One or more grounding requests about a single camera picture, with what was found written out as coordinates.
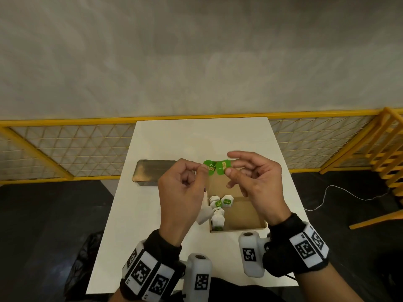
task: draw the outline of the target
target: white cord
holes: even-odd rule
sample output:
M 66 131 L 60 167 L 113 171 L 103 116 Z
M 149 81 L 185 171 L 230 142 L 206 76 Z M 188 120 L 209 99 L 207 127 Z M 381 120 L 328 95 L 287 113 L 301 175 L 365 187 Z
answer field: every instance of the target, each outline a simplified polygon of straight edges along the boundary
M 385 194 L 383 194 L 383 195 L 375 196 L 374 198 L 370 198 L 370 199 L 362 199 L 362 198 L 360 198 L 360 197 L 355 196 L 353 193 L 350 193 L 349 191 L 347 191 L 346 189 L 344 189 L 344 188 L 342 188 L 342 187 L 335 186 L 335 185 L 329 185 L 329 186 L 326 187 L 326 189 L 325 189 L 325 195 L 323 195 L 322 203 L 321 203 L 318 207 L 314 208 L 313 210 L 308 210 L 307 208 L 305 208 L 305 211 L 310 211 L 310 212 L 312 212 L 312 211 L 315 211 L 315 210 L 319 209 L 319 208 L 325 203 L 325 197 L 326 197 L 327 189 L 328 189 L 329 187 L 331 187 L 331 186 L 340 188 L 340 189 L 342 189 L 343 191 L 346 191 L 347 193 L 349 193 L 350 195 L 353 195 L 355 198 L 358 198 L 358 199 L 361 199 L 361 200 L 364 200 L 364 201 L 373 200 L 373 199 L 375 199 L 375 198 L 380 198 L 380 197 L 385 196 L 387 193 L 389 193 L 389 188 L 388 188 L 388 191 L 387 191 Z

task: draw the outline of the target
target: dark floor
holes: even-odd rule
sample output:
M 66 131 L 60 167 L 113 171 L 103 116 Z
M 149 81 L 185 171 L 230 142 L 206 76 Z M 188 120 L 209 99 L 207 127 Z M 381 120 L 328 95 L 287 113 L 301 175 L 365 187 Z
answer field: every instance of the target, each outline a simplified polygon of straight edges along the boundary
M 305 208 L 317 207 L 334 184 L 361 198 L 386 192 L 372 172 L 293 174 Z M 99 181 L 0 187 L 0 280 L 2 301 L 63 301 L 63 288 L 77 252 L 90 233 L 102 230 L 113 197 Z M 325 204 L 307 212 L 331 249 L 331 261 L 365 301 L 391 301 L 374 269 L 374 259 L 403 247 L 403 221 L 349 230 L 349 224 L 398 209 L 386 195 L 364 202 L 330 187 Z M 302 301 L 298 287 L 274 288 L 288 301 Z

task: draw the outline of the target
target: table top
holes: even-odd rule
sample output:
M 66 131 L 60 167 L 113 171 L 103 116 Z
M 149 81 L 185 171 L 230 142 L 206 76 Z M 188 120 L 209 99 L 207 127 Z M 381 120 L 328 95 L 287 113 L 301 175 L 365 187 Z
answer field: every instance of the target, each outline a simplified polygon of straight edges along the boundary
M 285 201 L 292 212 L 308 221 L 266 117 L 139 121 L 128 149 L 87 294 L 116 291 L 122 278 L 122 267 L 137 243 L 159 228 L 158 188 L 139 186 L 132 181 L 137 161 L 185 158 L 202 163 L 206 159 L 223 160 L 231 150 L 254 151 L 279 162 L 283 168 Z M 260 237 L 266 237 L 268 229 L 258 232 Z M 189 254 L 195 252 L 205 254 L 213 263 L 213 277 L 238 285 L 297 285 L 292 279 L 276 278 L 267 272 L 260 279 L 245 275 L 238 244 L 240 234 L 210 233 L 208 222 L 200 226 L 194 223 L 182 243 L 180 259 L 187 260 Z M 182 284 L 180 280 L 175 289 L 182 289 Z

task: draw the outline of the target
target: brown cardboard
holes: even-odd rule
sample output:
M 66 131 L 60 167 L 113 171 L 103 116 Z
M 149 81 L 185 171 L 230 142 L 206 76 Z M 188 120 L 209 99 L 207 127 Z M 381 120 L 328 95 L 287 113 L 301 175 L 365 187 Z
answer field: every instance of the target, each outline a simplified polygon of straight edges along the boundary
M 217 195 L 220 198 L 224 197 L 225 195 L 232 195 L 234 197 L 232 207 L 223 208 L 225 211 L 225 223 L 223 231 L 212 231 L 211 220 L 209 220 L 210 232 L 219 233 L 266 228 L 267 224 L 264 218 L 256 212 L 249 198 L 242 195 L 238 185 L 231 189 L 227 188 L 226 184 L 228 182 L 229 179 L 225 175 L 218 175 L 217 173 L 214 173 L 213 175 L 209 176 L 209 181 L 206 186 L 206 191 L 209 198 L 214 195 Z

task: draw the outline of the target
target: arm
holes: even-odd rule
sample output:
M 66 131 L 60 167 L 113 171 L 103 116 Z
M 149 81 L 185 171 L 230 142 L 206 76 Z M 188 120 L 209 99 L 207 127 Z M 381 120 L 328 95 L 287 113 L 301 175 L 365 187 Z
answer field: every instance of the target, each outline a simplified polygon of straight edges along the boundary
M 199 214 L 207 180 L 208 168 L 206 165 L 185 159 L 179 159 L 159 179 L 161 224 L 158 238 L 163 241 L 165 246 L 162 257 L 167 256 L 166 251 L 176 249 L 177 259 L 179 259 L 179 247 Z M 120 288 L 109 300 L 109 302 L 127 301 Z
M 242 194 L 249 196 L 256 211 L 264 216 L 269 226 L 275 226 L 291 216 L 284 201 L 281 166 L 255 152 L 231 151 L 228 157 L 234 168 L 227 168 L 225 174 L 231 179 L 227 187 L 239 184 Z M 322 270 L 296 275 L 309 302 L 360 302 L 362 299 L 329 264 Z

